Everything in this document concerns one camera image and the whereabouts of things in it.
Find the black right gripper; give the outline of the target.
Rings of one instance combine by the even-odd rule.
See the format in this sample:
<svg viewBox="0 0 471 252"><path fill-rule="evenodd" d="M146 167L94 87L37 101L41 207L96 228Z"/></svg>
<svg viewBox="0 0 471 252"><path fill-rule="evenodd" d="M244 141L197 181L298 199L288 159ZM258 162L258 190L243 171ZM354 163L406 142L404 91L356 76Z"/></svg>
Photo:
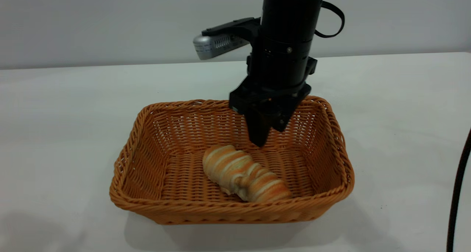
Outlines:
<svg viewBox="0 0 471 252"><path fill-rule="evenodd" d="M311 91L306 83L308 76L316 71L318 61L305 56L301 59L300 70L296 63L286 68L268 68L267 71L252 73L252 54L246 58L247 76L242 83L229 94L229 108L240 114L246 114L246 126L249 140L262 148L269 137L270 129L284 132L291 119L292 111L281 111L273 121L273 115L258 110L248 110L255 103L283 97L299 98Z"/></svg>

